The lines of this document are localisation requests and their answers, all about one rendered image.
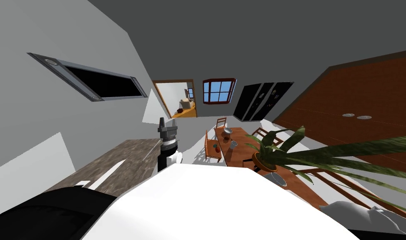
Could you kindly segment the brown wooden dining table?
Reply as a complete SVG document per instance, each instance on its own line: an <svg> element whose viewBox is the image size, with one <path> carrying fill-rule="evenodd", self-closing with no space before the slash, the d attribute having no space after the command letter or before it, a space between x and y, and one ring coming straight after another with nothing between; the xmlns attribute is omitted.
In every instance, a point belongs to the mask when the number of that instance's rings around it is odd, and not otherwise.
<svg viewBox="0 0 406 240"><path fill-rule="evenodd" d="M226 165L229 167L250 168L251 171L253 171L253 163L243 162L243 160L250 159L252 157L252 154L255 153L257 150L246 145L245 143L252 144L256 147L259 147L259 144L255 140L246 137L247 132L244 131L242 128L234 127L232 128L232 130L232 139L226 141L224 139L225 134L223 133L223 128L214 129ZM238 143L238 146L235 149L229 149L232 140ZM282 167L277 167L277 169L278 171L276 173L278 173L287 183L286 187L282 187L283 189L292 191L315 208L327 205L327 203L319 195L317 195L310 187L308 187L291 171Z"/></svg>

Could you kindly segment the grey framed black wall screen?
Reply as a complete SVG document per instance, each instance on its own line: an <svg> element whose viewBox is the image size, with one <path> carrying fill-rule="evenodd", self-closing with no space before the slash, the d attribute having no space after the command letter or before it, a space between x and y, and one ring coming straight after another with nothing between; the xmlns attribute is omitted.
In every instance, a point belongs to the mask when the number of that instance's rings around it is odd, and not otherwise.
<svg viewBox="0 0 406 240"><path fill-rule="evenodd" d="M136 78L52 57L28 53L92 102L147 98Z"/></svg>

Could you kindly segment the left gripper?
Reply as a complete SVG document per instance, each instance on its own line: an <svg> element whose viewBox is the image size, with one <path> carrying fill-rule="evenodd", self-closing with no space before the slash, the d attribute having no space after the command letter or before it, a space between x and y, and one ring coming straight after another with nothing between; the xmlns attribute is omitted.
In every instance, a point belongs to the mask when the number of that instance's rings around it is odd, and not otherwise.
<svg viewBox="0 0 406 240"><path fill-rule="evenodd" d="M172 120L172 125L170 127L165 127L164 117L160 117L158 132L160 133L160 138L163 140L172 140L176 138L177 135L177 120Z"/></svg>

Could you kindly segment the grey metal cup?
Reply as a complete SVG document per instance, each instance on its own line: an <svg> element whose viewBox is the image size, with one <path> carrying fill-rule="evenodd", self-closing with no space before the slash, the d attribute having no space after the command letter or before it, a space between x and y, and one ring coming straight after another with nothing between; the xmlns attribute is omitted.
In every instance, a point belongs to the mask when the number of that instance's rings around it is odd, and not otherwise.
<svg viewBox="0 0 406 240"><path fill-rule="evenodd" d="M284 187L287 186L286 181L276 172L268 173L268 174L264 175L264 178L268 179L272 183L275 183L279 186L284 186Z"/></svg>

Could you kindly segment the red framed window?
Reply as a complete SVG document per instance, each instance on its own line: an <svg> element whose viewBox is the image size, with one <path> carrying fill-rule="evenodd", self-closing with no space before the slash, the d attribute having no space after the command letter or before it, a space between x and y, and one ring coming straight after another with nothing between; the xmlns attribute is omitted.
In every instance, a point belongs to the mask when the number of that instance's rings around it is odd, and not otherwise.
<svg viewBox="0 0 406 240"><path fill-rule="evenodd" d="M203 81L203 103L208 105L229 104L236 85L235 78L217 78Z"/></svg>

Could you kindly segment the black refrigerator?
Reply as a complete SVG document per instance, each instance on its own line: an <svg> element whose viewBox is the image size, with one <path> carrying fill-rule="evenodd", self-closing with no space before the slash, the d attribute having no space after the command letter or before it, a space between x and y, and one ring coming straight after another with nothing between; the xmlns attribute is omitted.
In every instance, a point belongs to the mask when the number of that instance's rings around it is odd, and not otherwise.
<svg viewBox="0 0 406 240"><path fill-rule="evenodd" d="M294 82L266 82L244 86L233 116L240 121L263 120Z"/></svg>

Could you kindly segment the brown wooden cupboard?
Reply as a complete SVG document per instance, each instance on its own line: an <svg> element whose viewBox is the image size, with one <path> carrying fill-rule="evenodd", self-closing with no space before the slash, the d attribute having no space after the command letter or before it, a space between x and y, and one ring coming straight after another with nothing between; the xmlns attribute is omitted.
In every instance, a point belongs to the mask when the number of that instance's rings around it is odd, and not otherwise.
<svg viewBox="0 0 406 240"><path fill-rule="evenodd" d="M406 136L406 51L329 67L273 123L325 145Z"/></svg>

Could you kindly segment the brown marbled counter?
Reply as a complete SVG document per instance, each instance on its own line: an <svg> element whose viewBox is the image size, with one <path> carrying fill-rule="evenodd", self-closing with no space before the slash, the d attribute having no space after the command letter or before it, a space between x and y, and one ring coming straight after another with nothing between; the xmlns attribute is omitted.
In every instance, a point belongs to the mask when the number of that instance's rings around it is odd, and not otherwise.
<svg viewBox="0 0 406 240"><path fill-rule="evenodd" d="M115 197L148 179L157 164L161 139L126 140L50 187L83 187Z"/></svg>

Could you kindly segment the green plant in orange pot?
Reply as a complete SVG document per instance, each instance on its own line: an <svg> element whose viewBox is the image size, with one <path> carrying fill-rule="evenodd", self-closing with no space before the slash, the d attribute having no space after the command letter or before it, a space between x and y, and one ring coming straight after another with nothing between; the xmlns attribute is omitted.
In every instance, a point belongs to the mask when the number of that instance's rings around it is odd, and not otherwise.
<svg viewBox="0 0 406 240"><path fill-rule="evenodd" d="M263 170L273 173L277 171L277 167L279 166L291 171L295 175L305 178L310 183L312 182L312 179L309 177L310 174L316 176L317 172L326 172L332 173L334 177L345 175L406 194L406 190L369 177L346 172L342 169L343 167L346 167L406 179L406 172L367 162L347 159L347 157L356 156L405 153L406 136L366 142L346 143L342 145L328 145L326 147L312 150L289 152L292 147L304 139L305 127L301 126L300 128L295 128L293 135L291 135L286 141L282 142L280 147L277 147L273 143L277 133L279 132L270 131L266 133L261 140L253 135L248 136L260 145L259 147L255 147L252 144L249 145L256 150L252 156L252 161L255 165L255 172Z"/></svg>

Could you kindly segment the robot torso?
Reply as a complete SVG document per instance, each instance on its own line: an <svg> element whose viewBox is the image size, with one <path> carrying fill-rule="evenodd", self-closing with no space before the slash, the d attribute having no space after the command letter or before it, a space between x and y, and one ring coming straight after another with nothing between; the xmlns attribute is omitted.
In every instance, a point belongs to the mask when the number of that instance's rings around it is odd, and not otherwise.
<svg viewBox="0 0 406 240"><path fill-rule="evenodd" d="M359 240L247 168L173 164L119 196L82 240Z"/></svg>

